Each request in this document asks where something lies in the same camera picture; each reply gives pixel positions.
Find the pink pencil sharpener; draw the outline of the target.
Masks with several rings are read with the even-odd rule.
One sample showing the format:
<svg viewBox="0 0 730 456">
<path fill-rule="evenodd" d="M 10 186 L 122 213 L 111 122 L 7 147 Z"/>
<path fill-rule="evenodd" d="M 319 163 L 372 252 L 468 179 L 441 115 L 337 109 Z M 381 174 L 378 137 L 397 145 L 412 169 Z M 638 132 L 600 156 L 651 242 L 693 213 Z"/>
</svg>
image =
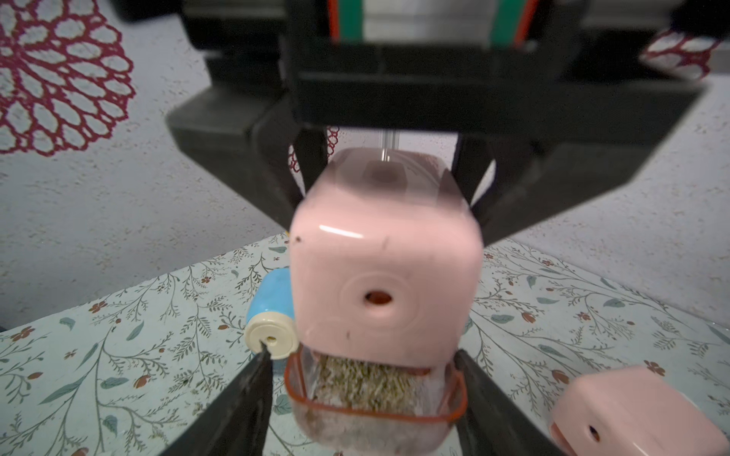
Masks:
<svg viewBox="0 0 730 456">
<path fill-rule="evenodd" d="M 574 379 L 549 432 L 568 455 L 727 455 L 725 434 L 650 370 L 630 367 Z"/>
<path fill-rule="evenodd" d="M 290 227 L 300 342 L 322 355 L 402 368 L 446 365 L 475 299 L 483 249 L 441 159 L 340 151 Z"/>
</svg>

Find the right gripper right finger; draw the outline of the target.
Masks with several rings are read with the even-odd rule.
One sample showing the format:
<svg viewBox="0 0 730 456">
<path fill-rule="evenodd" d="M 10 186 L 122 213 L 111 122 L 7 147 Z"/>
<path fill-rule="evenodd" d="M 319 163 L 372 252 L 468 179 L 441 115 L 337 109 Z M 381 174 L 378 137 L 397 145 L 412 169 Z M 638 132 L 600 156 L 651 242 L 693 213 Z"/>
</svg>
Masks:
<svg viewBox="0 0 730 456">
<path fill-rule="evenodd" d="M 466 351 L 455 354 L 454 364 L 464 375 L 468 395 L 467 410 L 456 424 L 464 455 L 564 455 Z"/>
</svg>

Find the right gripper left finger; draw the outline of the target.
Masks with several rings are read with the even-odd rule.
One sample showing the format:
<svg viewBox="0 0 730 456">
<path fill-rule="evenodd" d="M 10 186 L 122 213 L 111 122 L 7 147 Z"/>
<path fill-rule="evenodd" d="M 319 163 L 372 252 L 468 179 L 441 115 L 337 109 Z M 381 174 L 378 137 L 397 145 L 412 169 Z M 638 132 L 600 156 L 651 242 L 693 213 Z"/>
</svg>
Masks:
<svg viewBox="0 0 730 456">
<path fill-rule="evenodd" d="M 272 410 L 273 378 L 271 355 L 262 351 L 162 455 L 261 456 Z"/>
</svg>

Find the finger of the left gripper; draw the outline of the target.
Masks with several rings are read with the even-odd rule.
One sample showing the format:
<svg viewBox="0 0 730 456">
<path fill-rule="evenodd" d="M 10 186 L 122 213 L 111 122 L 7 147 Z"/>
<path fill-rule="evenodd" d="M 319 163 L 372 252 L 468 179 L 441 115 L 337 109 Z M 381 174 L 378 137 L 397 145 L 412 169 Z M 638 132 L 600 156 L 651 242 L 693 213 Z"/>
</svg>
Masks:
<svg viewBox="0 0 730 456">
<path fill-rule="evenodd" d="M 300 125 L 285 91 L 209 87 L 165 121 L 182 153 L 284 229 L 303 200 L 288 165 L 289 148 L 305 189 L 328 162 L 326 129 Z"/>
</svg>

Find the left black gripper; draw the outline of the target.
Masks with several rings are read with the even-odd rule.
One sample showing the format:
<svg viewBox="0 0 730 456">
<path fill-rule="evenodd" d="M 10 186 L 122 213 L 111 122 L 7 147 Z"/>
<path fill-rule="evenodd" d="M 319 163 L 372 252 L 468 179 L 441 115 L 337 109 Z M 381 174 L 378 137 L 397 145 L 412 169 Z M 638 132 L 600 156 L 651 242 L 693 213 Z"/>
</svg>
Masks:
<svg viewBox="0 0 730 456">
<path fill-rule="evenodd" d="M 452 174 L 490 246 L 630 182 L 703 85 L 658 32 L 724 39 L 725 1 L 117 1 L 174 15 L 213 86 L 303 125 L 459 133 Z M 494 136 L 504 135 L 525 139 Z"/>
</svg>

